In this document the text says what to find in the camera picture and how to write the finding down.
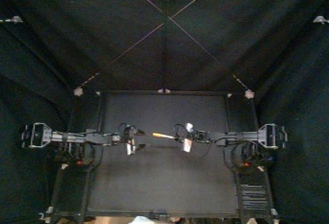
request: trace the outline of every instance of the cable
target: cable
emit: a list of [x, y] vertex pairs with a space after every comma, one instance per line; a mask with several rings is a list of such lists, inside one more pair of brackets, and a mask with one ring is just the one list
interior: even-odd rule
[[213, 146], [213, 144], [210, 143], [210, 144], [209, 144], [209, 149], [208, 149], [208, 151], [206, 151], [205, 154], [198, 154], [198, 153], [197, 153], [196, 151], [193, 151], [193, 150], [192, 150], [192, 152], [193, 152], [193, 154], [196, 154], [198, 157], [205, 158], [205, 157], [209, 155], [209, 153], [210, 153], [212, 146]]

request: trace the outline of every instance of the metal frame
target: metal frame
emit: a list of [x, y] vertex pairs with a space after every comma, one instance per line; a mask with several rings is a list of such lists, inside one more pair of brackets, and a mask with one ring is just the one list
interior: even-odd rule
[[[115, 93], [115, 94], [147, 94], [147, 95], [200, 95], [200, 96], [222, 96], [224, 101], [225, 101], [225, 106], [226, 106], [226, 128], [228, 131], [232, 129], [232, 123], [233, 123], [233, 118], [232, 118], [232, 107], [230, 107], [230, 100], [228, 98], [228, 94], [232, 94], [232, 92], [213, 92], [213, 91], [204, 91], [204, 92], [194, 92], [194, 91], [173, 91], [172, 93], [158, 93], [157, 91], [106, 91], [103, 93]], [[102, 123], [103, 123], [103, 115], [105, 115], [105, 94], [102, 93], [99, 103], [98, 103], [98, 128], [102, 128]], [[252, 107], [252, 115], [253, 115], [253, 127], [254, 129], [258, 128], [258, 123], [257, 123], [257, 117], [256, 117], [256, 111], [254, 111], [254, 104], [253, 100], [248, 100], [250, 107]], [[86, 216], [147, 216], [150, 218], [161, 219], [165, 220], [169, 217], [169, 214], [166, 212], [135, 212], [135, 213], [127, 213], [127, 212], [90, 212], [87, 210], [87, 201], [89, 201], [89, 196], [90, 196], [90, 185], [93, 182], [93, 171], [95, 167], [98, 166], [98, 163], [94, 163], [86, 170], [85, 170], [85, 186], [83, 186], [83, 193], [82, 193], [82, 204], [81, 204], [81, 210], [79, 212], [58, 212], [56, 211], [56, 206], [58, 206], [58, 195], [59, 195], [59, 190], [61, 190], [61, 185], [63, 182], [63, 177], [65, 177], [65, 170], [59, 169], [58, 172], [58, 177], [56, 177], [56, 183], [55, 183], [55, 190], [54, 190], [54, 195], [52, 195], [52, 200], [51, 200], [51, 208], [52, 211], [47, 213], [47, 217], [52, 217], [51, 219], [51, 224], [56, 223], [61, 217], [71, 217], [79, 224], [83, 224], [83, 219]], [[264, 218], [269, 223], [273, 221], [273, 215], [272, 215], [272, 210], [273, 210], [273, 197], [272, 197], [272, 190], [270, 190], [270, 184], [269, 184], [269, 176], [268, 176], [268, 171], [265, 170], [261, 173], [264, 177], [264, 181], [261, 182], [261, 186], [265, 187], [266, 189], [266, 199], [268, 199], [268, 208], [265, 212], [256, 214], [254, 212], [246, 212], [244, 209], [244, 195], [242, 195], [242, 182], [244, 182], [244, 175], [236, 174], [236, 184], [237, 184], [237, 201], [238, 201], [238, 206], [237, 206], [237, 214], [182, 214], [181, 216], [189, 217], [189, 218], [196, 218], [196, 217], [202, 217], [202, 218], [241, 218], [242, 219], [242, 224], [246, 224], [250, 218]]]

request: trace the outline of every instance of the black fabric backdrop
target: black fabric backdrop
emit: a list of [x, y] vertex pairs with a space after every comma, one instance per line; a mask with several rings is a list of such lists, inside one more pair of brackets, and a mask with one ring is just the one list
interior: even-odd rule
[[[150, 1], [174, 15], [193, 0]], [[18, 149], [16, 131], [35, 121], [65, 130], [74, 88], [98, 72], [90, 90], [244, 90], [236, 73], [261, 123], [289, 133], [272, 173], [280, 213], [328, 222], [329, 26], [313, 24], [328, 0], [197, 0], [174, 19], [216, 61], [147, 0], [2, 0], [0, 17], [15, 15], [23, 24], [0, 25], [0, 222], [46, 209], [46, 155]]]

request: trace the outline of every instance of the wire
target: wire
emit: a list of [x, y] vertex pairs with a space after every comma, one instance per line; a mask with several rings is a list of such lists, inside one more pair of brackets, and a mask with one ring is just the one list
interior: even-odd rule
[[212, 146], [213, 146], [213, 144], [210, 143], [210, 144], [209, 144], [209, 149], [208, 149], [208, 151], [206, 151], [205, 154], [198, 154], [198, 153], [197, 153], [196, 151], [193, 151], [193, 150], [192, 150], [192, 152], [193, 152], [193, 154], [196, 154], [198, 157], [205, 158], [205, 157], [209, 155], [209, 153], [210, 153]]
[[118, 125], [118, 132], [121, 132], [122, 125], [125, 125], [125, 127], [126, 127], [127, 126], [127, 123], [125, 123], [125, 122], [119, 123], [119, 125]]

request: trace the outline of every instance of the black curtain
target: black curtain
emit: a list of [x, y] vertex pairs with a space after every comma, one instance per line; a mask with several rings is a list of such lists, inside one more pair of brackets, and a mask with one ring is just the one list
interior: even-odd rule
[[[328, 17], [328, 10], [317, 15]], [[281, 217], [319, 224], [329, 220], [329, 25], [309, 25], [264, 80], [258, 114], [262, 124], [284, 125], [289, 134], [272, 170]]]
[[[0, 2], [2, 18], [18, 15]], [[66, 131], [73, 108], [65, 73], [27, 24], [0, 24], [0, 223], [38, 223], [50, 205], [55, 170], [47, 151], [22, 149], [23, 125]]]

